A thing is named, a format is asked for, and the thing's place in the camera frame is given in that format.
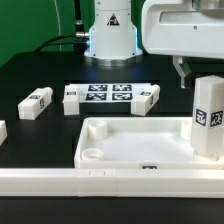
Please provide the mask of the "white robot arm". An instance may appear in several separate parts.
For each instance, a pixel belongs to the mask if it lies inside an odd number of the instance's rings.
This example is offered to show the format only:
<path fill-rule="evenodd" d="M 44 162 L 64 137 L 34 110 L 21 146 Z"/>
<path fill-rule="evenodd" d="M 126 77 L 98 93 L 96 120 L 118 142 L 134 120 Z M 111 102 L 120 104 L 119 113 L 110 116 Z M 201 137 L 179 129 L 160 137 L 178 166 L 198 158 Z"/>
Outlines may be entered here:
<path fill-rule="evenodd" d="M 131 20 L 131 0 L 94 0 L 85 57 L 119 66 L 142 54 L 170 55 L 178 74 L 190 74 L 188 57 L 224 59 L 224 0 L 145 0 L 141 27 Z"/>

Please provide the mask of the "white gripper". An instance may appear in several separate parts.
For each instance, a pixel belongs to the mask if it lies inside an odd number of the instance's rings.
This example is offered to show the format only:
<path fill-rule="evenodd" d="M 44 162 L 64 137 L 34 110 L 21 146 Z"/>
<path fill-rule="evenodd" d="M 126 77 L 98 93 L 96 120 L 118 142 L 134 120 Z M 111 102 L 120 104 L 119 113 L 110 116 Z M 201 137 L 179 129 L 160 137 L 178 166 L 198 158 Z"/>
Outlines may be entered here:
<path fill-rule="evenodd" d="M 174 56 L 180 85 L 189 89 L 186 57 L 224 59 L 224 0 L 146 0 L 141 31 L 148 53 Z"/>

